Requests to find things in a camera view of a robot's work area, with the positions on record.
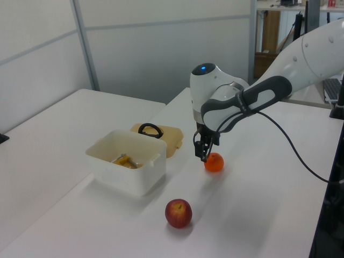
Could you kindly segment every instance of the black cable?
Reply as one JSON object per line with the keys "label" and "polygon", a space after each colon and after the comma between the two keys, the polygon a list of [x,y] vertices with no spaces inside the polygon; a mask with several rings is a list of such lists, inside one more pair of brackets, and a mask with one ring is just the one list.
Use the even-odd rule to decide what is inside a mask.
{"label": "black cable", "polygon": [[326,179],[322,178],[321,176],[319,176],[318,174],[316,174],[312,169],[310,169],[310,168],[307,166],[307,164],[302,160],[302,158],[301,158],[300,155],[298,154],[297,150],[295,149],[294,144],[293,144],[292,141],[290,140],[289,136],[288,136],[287,133],[280,127],[280,125],[279,125],[277,122],[275,122],[272,118],[270,118],[268,115],[266,115],[266,114],[264,114],[264,113],[262,113],[262,112],[259,112],[259,111],[258,111],[257,113],[258,113],[258,114],[261,114],[262,116],[264,116],[264,117],[266,117],[267,119],[269,119],[274,125],[277,126],[277,128],[278,128],[279,130],[281,130],[281,132],[284,134],[284,136],[285,136],[286,139],[288,140],[290,146],[291,146],[292,149],[294,150],[296,156],[299,158],[299,160],[301,161],[301,163],[305,166],[305,168],[306,168],[309,172],[311,172],[311,173],[312,173],[315,177],[317,177],[318,179],[320,179],[320,180],[322,180],[322,181],[324,181],[324,182],[326,182],[326,183],[328,183],[328,184],[331,184],[331,185],[340,185],[340,184],[341,184],[341,182],[342,182],[343,180],[341,180],[341,181],[339,181],[339,182],[329,181],[329,180],[326,180]]}
{"label": "black cable", "polygon": [[286,41],[288,40],[288,37],[289,37],[289,35],[290,35],[291,31],[292,31],[292,28],[294,28],[294,25],[295,25],[295,23],[293,23],[293,25],[291,26],[291,29],[290,29],[290,31],[289,31],[289,33],[288,33],[288,35],[286,36],[286,38],[285,38],[285,41],[283,42],[283,45],[282,45],[282,47],[281,47],[281,50],[280,50],[280,52],[282,52],[282,50],[283,50],[283,47],[284,47],[284,45],[285,45]]}
{"label": "black cable", "polygon": [[[237,115],[239,115],[239,114],[241,114],[241,112],[237,112],[237,113],[235,113],[235,114],[233,114],[233,115],[227,117],[227,118],[220,124],[220,126],[217,128],[216,133],[219,133],[221,127],[222,127],[226,122],[228,122],[228,120],[230,120],[231,118],[233,118],[233,117],[235,117],[235,116],[237,116]],[[211,153],[212,147],[213,147],[213,140],[212,140],[211,143],[210,143],[210,147],[209,147],[209,152],[208,152],[207,158],[209,157],[209,155],[210,155],[210,153]]]}

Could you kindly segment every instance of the shelf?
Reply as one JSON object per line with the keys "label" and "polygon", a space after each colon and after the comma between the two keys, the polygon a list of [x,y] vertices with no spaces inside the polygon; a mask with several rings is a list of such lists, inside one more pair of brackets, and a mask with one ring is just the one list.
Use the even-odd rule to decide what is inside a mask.
{"label": "shelf", "polygon": [[[293,7],[286,7],[286,6],[280,6],[277,7],[279,4],[279,1],[276,0],[266,0],[266,1],[257,1],[257,11],[291,11],[291,12],[304,12],[305,7],[302,5],[296,5]],[[325,3],[323,6],[320,7],[320,12],[338,12],[338,13],[344,13],[344,8],[330,8],[327,7],[327,3]]]}

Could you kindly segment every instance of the table surface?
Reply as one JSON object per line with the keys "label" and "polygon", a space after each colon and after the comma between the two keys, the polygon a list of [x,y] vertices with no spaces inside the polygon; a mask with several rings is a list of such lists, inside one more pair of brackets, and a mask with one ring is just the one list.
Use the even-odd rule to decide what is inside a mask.
{"label": "table surface", "polygon": [[[343,122],[329,118],[328,109],[283,102],[263,112],[328,178]],[[184,139],[167,159],[166,178],[149,195],[127,195],[90,174],[0,257],[308,257],[327,184],[303,167],[275,125],[258,114],[239,122],[213,148],[224,157],[224,170],[207,173],[194,157],[189,88],[150,122],[178,127]],[[73,151],[81,160],[84,150]],[[181,230],[164,217],[175,198],[193,210],[191,224]]]}
{"label": "table surface", "polygon": [[[293,7],[287,7],[287,6],[280,6],[279,1],[276,0],[258,0],[256,9],[258,11],[293,11],[293,12],[304,12],[305,6],[302,5],[296,5]],[[327,7],[327,2],[320,7],[320,12],[344,12],[344,8],[333,8],[333,7]]]}
{"label": "table surface", "polygon": [[79,90],[14,128],[0,145],[0,250],[91,173],[85,150],[165,104]]}

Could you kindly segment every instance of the white wall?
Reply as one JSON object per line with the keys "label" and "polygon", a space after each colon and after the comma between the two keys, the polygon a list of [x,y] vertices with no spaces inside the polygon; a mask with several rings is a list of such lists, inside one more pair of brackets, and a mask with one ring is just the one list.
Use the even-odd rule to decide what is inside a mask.
{"label": "white wall", "polygon": [[254,1],[77,2],[101,91],[168,103],[203,62],[248,79]]}
{"label": "white wall", "polygon": [[0,4],[0,133],[91,83],[70,0]]}

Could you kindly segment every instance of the black handle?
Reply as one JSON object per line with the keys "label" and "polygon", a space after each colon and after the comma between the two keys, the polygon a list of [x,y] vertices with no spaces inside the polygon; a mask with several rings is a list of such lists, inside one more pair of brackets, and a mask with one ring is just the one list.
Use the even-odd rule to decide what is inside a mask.
{"label": "black handle", "polygon": [[[148,134],[148,133],[145,133],[144,132],[144,128],[145,127],[151,127],[151,128],[154,128],[156,131],[157,131],[157,134]],[[144,135],[147,135],[147,136],[150,136],[150,137],[154,137],[154,138],[157,138],[159,139],[160,137],[162,137],[163,135],[163,132],[161,131],[161,129],[159,127],[157,127],[156,125],[154,124],[150,124],[150,123],[145,123],[145,124],[142,124],[140,127],[139,127],[139,131],[138,133],[140,134],[144,134]]]}

